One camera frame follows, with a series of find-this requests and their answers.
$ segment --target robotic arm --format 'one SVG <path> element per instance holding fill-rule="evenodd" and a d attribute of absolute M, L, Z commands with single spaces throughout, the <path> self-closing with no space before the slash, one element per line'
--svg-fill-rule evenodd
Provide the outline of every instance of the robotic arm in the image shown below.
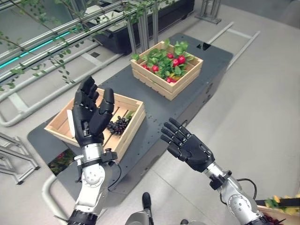
<path fill-rule="evenodd" d="M 217 190 L 227 204 L 228 210 L 241 225 L 268 225 L 253 198 L 243 192 L 231 171 L 224 171 L 215 162 L 210 149 L 178 121 L 169 119 L 162 128 L 161 139 L 169 144 L 168 151 L 186 162 L 192 169 L 204 173 L 210 179 L 210 186 Z"/>
<path fill-rule="evenodd" d="M 117 153 L 103 151 L 103 131 L 112 118 L 113 90 L 105 89 L 103 100 L 96 107 L 99 96 L 95 81 L 88 77 L 79 86 L 74 100 L 72 116 L 75 138 L 82 148 L 82 155 L 75 157 L 82 189 L 68 220 L 72 225 L 94 225 L 104 205 L 107 186 L 111 179 L 110 165 Z"/>

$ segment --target metal stand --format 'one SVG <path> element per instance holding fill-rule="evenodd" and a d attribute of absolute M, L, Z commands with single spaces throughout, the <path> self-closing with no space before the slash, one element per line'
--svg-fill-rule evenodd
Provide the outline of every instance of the metal stand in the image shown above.
<path fill-rule="evenodd" d="M 195 17 L 213 24 L 218 24 L 221 22 L 221 19 L 217 18 L 220 5 L 221 0 L 203 0 L 200 14 Z"/>
<path fill-rule="evenodd" d="M 2 161 L 3 163 L 2 165 L 0 164 L 0 173 L 12 175 L 16 184 L 22 184 L 24 182 L 23 180 L 26 177 L 32 174 L 32 172 L 34 172 L 35 170 L 38 170 L 40 167 L 38 166 L 36 161 L 31 157 L 29 152 L 26 150 L 24 144 L 19 140 L 18 137 L 11 138 L 9 136 L 6 136 L 5 134 L 0 133 L 0 138 L 7 141 L 6 144 L 0 145 L 0 152 L 4 153 L 4 155 L 0 154 L 0 161 Z M 21 153 L 11 150 L 10 148 L 13 146 L 18 147 Z M 22 174 L 17 173 L 16 169 L 13 167 L 13 165 L 8 159 L 8 155 L 29 161 L 29 169 Z"/>

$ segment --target bunch of grapes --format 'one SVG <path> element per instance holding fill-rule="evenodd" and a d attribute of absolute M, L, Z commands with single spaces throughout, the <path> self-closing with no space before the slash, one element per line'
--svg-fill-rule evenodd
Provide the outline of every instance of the bunch of grapes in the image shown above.
<path fill-rule="evenodd" d="M 118 116 L 118 120 L 115 122 L 110 121 L 107 125 L 107 129 L 111 132 L 112 135 L 122 135 L 124 133 L 124 130 L 128 126 L 129 122 L 131 120 L 131 116 L 128 116 L 128 118 L 121 118 Z"/>

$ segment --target black cable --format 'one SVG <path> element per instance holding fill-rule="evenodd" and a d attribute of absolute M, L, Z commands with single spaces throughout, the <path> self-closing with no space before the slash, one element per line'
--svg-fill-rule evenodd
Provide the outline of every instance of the black cable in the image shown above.
<path fill-rule="evenodd" d="M 121 167 L 120 167 L 120 165 L 119 164 L 117 164 L 117 166 L 119 167 L 119 169 L 120 169 L 120 174 L 119 174 L 119 177 L 117 178 L 117 180 L 115 180 L 115 182 L 114 183 L 112 183 L 107 189 L 109 189 L 111 186 L 113 186 L 115 183 L 117 183 L 118 182 L 118 180 L 120 179 L 120 177 L 121 177 L 121 174 L 122 174 L 122 169 L 121 169 Z"/>
<path fill-rule="evenodd" d="M 255 184 L 252 180 L 250 180 L 250 179 L 248 179 L 248 178 L 242 178 L 242 179 L 237 179 L 237 181 L 249 181 L 251 184 L 253 184 L 253 186 L 254 186 L 254 195 L 253 195 L 253 199 L 256 198 L 256 195 L 257 195 L 257 186 L 256 186 L 256 184 Z M 227 205 L 225 202 L 223 202 L 223 200 L 222 200 L 222 194 L 221 194 L 221 193 L 220 193 L 220 201 L 221 201 L 221 203 L 223 203 L 224 205 Z"/>
<path fill-rule="evenodd" d="M 253 199 L 255 200 L 256 199 L 256 195 L 257 195 L 257 186 L 256 186 L 256 184 L 252 180 L 250 180 L 248 178 L 237 179 L 237 181 L 249 181 L 251 184 L 253 184 L 253 186 L 254 186 Z"/>

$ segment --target black shoe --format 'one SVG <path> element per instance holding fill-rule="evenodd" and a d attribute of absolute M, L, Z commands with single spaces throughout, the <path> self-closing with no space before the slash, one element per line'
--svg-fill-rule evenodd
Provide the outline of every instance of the black shoe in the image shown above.
<path fill-rule="evenodd" d="M 188 221 L 186 219 L 183 219 L 180 224 L 188 224 Z"/>

